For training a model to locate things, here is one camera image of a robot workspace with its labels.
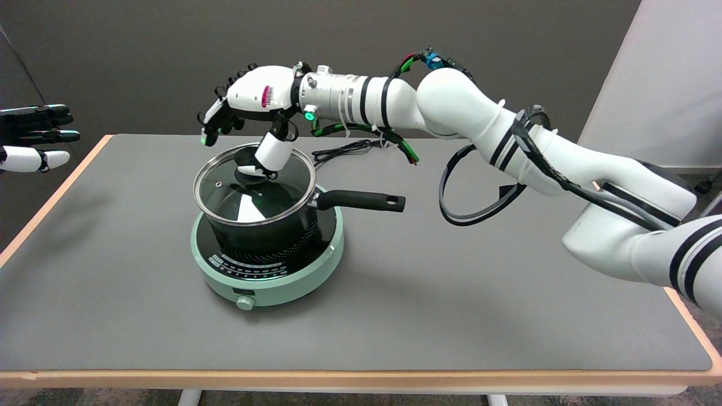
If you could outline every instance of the black pot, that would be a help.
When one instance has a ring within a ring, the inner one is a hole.
[[[300,249],[318,232],[317,210],[404,211],[402,196],[321,191],[313,163],[296,149],[274,180],[238,172],[238,155],[252,156],[257,147],[245,144],[216,156],[199,171],[193,187],[216,239],[229,251],[248,256]]]

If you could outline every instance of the label sticker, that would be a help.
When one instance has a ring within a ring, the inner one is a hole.
[[[273,87],[266,86],[264,93],[261,95],[261,107],[266,108],[271,103],[273,103]]]

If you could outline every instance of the floor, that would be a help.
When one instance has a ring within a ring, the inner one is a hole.
[[[685,176],[694,186],[704,176]],[[722,190],[722,182],[705,196],[700,196],[696,217],[709,201]],[[712,214],[722,214],[718,207]],[[722,352],[722,327],[718,321],[691,304],[687,307],[705,330],[715,347]],[[33,389],[0,390],[1,406],[166,406],[176,405],[180,390],[160,389]],[[684,393],[667,398],[631,397],[543,397],[510,396],[510,406],[708,406],[722,405],[722,384],[692,387]],[[280,394],[253,392],[204,391],[201,406],[482,406],[483,396],[422,396],[369,394]]]

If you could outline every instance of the table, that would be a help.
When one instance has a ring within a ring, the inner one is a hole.
[[[339,268],[311,295],[244,313],[191,256],[196,172],[253,137],[106,136],[0,254],[0,387],[652,395],[722,381],[722,358],[676,293],[576,262],[583,208],[528,190],[457,228],[438,180],[465,141],[413,139],[339,157],[327,189],[407,197],[343,209]],[[297,141],[306,153],[348,139]],[[510,179],[470,156],[448,185],[472,210]]]

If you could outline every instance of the wooden table edge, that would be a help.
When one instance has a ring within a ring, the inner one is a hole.
[[[51,198],[0,253],[0,268],[53,209],[113,135],[104,136]],[[0,387],[338,387],[443,388],[479,386],[668,386],[714,385],[722,381],[722,357],[677,292],[667,295],[712,360],[709,371],[0,371]]]

